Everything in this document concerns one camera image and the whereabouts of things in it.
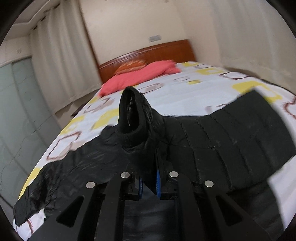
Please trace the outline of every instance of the mattress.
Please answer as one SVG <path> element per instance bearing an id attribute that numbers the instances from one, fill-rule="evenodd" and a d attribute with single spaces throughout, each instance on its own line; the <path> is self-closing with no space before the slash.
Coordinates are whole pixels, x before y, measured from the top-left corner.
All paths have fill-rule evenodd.
<path id="1" fill-rule="evenodd" d="M 181 73 L 161 76 L 134 86 L 161 115 L 208 115 L 238 96 L 256 89 L 279 113 L 296 141 L 296 96 L 289 91 L 245 74 L 198 62 L 178 63 L 177 67 L 182 70 Z M 28 177 L 20 197 L 43 166 L 63 159 L 70 150 L 76 150 L 100 135 L 105 126 L 117 124 L 121 93 L 119 91 L 103 98 L 96 94 L 89 101 L 44 153 Z M 284 228 L 296 213 L 295 173 L 294 157 L 268 179 Z M 20 227 L 15 224 L 14 227 L 27 240 L 44 223 L 44 218 L 41 210 Z"/>

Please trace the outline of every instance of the orange pillow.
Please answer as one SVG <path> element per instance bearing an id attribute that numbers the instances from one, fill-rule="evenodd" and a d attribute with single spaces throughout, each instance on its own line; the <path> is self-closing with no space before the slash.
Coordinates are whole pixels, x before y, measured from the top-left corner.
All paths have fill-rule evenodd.
<path id="1" fill-rule="evenodd" d="M 121 65 L 114 74 L 122 74 L 122 73 L 127 73 L 135 70 L 139 70 L 144 68 L 147 65 L 147 62 L 143 59 L 141 60 L 134 60 L 134 61 L 129 61 Z"/>

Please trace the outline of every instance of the pink pillow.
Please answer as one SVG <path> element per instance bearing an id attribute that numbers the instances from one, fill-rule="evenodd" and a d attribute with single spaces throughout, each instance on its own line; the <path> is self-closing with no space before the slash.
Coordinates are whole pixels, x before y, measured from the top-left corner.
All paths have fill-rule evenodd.
<path id="1" fill-rule="evenodd" d="M 175 64 L 173 60 L 156 61 L 140 70 L 115 75 L 102 85 L 99 95 L 105 96 L 123 90 L 128 86 L 154 79 L 162 74 L 180 73 L 181 70 L 176 68 Z"/>

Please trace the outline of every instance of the ceiling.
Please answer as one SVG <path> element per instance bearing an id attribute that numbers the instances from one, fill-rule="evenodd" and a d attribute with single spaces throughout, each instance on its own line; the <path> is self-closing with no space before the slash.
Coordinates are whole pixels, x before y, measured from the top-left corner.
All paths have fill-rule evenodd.
<path id="1" fill-rule="evenodd" d="M 60 0 L 34 0 L 17 18 L 5 40 L 27 36 L 46 11 L 60 3 Z"/>

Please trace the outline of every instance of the triangular cutout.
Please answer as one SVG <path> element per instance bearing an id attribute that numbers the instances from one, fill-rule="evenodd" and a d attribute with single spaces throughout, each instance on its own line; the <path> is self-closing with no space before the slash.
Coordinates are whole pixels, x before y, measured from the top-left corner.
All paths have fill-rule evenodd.
<path id="1" fill-rule="evenodd" d="M 220 210 L 227 226 L 232 226 L 242 221 L 242 217 L 220 196 L 216 196 Z"/>
<path id="2" fill-rule="evenodd" d="M 58 217 L 57 222 L 67 227 L 73 227 L 84 197 L 77 197 Z"/>

